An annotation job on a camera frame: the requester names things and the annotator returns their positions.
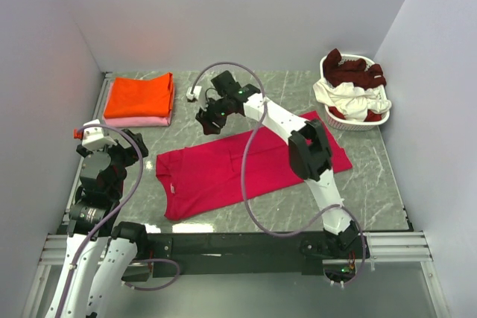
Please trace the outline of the crimson pink t shirt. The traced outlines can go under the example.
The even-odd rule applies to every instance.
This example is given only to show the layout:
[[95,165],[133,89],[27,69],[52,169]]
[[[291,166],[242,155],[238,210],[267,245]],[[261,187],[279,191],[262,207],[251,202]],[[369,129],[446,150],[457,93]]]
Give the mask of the crimson pink t shirt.
[[263,194],[301,183],[288,163],[286,143],[261,128],[247,156],[249,132],[206,144],[162,153],[156,160],[156,177],[166,194],[165,217],[179,221],[240,203],[241,161],[247,160],[247,196]]

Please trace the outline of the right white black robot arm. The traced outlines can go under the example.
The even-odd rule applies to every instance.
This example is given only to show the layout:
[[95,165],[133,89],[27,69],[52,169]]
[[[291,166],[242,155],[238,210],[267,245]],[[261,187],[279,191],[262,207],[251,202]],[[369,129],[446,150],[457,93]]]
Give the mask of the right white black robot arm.
[[292,172],[310,189],[323,221],[325,242],[329,253],[343,258],[355,243],[363,247],[366,241],[358,220],[344,206],[335,183],[332,149],[325,127],[319,120],[306,120],[274,103],[265,94],[262,83],[242,86],[229,71],[212,79],[218,99],[209,99],[197,84],[188,88],[188,101],[197,101],[200,109],[196,120],[206,135],[219,134],[227,117],[240,114],[255,120],[282,139],[288,148],[288,163]]

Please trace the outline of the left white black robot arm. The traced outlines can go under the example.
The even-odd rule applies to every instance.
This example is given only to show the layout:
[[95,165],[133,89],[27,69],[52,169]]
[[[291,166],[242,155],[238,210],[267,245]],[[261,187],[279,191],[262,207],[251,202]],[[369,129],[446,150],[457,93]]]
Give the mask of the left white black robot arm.
[[87,124],[75,132],[83,157],[80,185],[70,208],[66,254],[47,317],[103,317],[111,296],[121,284],[132,260],[149,250],[145,227],[116,223],[122,206],[127,168],[148,156],[142,135],[130,130],[118,134],[130,143],[123,147],[105,134],[107,126]]

